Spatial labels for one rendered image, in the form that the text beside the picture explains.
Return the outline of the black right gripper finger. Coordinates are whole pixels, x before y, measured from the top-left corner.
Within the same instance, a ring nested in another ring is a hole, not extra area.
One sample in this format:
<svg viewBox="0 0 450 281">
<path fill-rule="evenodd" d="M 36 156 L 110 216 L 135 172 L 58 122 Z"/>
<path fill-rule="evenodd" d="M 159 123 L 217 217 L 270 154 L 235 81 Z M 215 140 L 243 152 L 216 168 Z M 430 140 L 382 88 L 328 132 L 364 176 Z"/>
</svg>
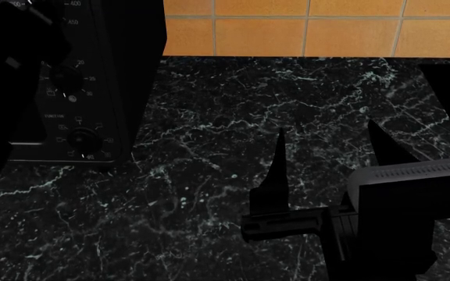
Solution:
<svg viewBox="0 0 450 281">
<path fill-rule="evenodd" d="M 250 212 L 288 212 L 289 186 L 283 128 L 279 129 L 273 161 L 266 178 L 249 192 Z"/>
<path fill-rule="evenodd" d="M 378 165 L 399 165 L 420 162 L 418 158 L 404 149 L 372 119 L 369 120 L 367 129 Z"/>
</svg>

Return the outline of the black toaster oven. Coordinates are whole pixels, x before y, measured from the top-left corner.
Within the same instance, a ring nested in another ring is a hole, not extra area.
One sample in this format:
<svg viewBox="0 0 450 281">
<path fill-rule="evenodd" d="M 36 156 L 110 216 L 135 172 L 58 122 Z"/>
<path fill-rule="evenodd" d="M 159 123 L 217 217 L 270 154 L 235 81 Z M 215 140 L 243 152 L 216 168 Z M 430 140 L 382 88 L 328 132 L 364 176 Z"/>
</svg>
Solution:
<svg viewBox="0 0 450 281">
<path fill-rule="evenodd" d="M 56 66 L 80 70 L 83 88 L 65 94 L 41 64 L 34 101 L 10 137 L 7 163 L 115 166 L 127 161 L 166 46 L 163 0 L 58 0 L 72 46 Z M 82 155 L 67 142 L 75 128 L 95 130 L 102 149 Z"/>
</svg>

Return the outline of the black timer knob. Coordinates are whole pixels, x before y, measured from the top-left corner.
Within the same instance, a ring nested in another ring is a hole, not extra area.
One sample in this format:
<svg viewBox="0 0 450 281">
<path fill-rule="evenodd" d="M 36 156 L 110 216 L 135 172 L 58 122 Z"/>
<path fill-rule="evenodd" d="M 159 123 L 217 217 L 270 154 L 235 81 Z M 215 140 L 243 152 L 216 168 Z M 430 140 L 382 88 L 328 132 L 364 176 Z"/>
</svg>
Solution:
<svg viewBox="0 0 450 281">
<path fill-rule="evenodd" d="M 52 84 L 62 93 L 72 94 L 83 88 L 84 78 L 80 70 L 69 66 L 53 66 L 49 72 Z"/>
</svg>

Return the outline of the black function knob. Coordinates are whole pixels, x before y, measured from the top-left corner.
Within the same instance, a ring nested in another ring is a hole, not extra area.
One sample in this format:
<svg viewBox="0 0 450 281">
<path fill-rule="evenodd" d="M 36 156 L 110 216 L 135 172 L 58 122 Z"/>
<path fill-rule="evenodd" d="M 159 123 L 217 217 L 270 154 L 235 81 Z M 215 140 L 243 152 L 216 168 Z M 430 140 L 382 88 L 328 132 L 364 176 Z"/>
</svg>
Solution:
<svg viewBox="0 0 450 281">
<path fill-rule="evenodd" d="M 84 127 L 73 129 L 66 139 L 70 147 L 76 149 L 82 155 L 94 154 L 100 151 L 103 145 L 103 139 L 95 130 Z"/>
</svg>

